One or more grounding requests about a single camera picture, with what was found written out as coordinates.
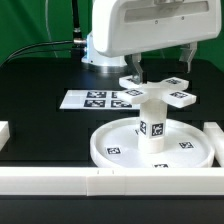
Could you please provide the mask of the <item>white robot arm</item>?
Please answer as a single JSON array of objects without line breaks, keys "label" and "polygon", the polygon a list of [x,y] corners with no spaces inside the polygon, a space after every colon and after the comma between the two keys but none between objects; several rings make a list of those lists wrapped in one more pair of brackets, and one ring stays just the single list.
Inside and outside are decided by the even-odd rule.
[{"label": "white robot arm", "polygon": [[139,84],[143,52],[180,45],[189,72],[197,43],[217,37],[221,24],[221,0],[93,0],[83,62],[103,72],[127,67]]}]

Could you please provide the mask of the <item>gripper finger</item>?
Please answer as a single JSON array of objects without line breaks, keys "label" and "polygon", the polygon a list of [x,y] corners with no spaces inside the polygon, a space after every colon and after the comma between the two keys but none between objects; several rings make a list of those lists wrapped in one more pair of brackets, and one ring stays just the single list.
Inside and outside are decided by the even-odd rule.
[{"label": "gripper finger", "polygon": [[184,71],[189,73],[191,71],[191,62],[197,51],[197,43],[192,42],[181,46],[181,55],[179,61],[184,66]]},{"label": "gripper finger", "polygon": [[125,56],[125,62],[136,84],[140,84],[143,81],[143,70],[141,68],[140,61],[140,53]]}]

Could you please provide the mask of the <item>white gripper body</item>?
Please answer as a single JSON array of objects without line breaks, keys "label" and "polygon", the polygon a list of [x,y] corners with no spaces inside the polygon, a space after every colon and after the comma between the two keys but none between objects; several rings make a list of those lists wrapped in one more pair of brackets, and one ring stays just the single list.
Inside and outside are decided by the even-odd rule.
[{"label": "white gripper body", "polygon": [[93,45],[107,57],[215,38],[221,0],[95,0]]}]

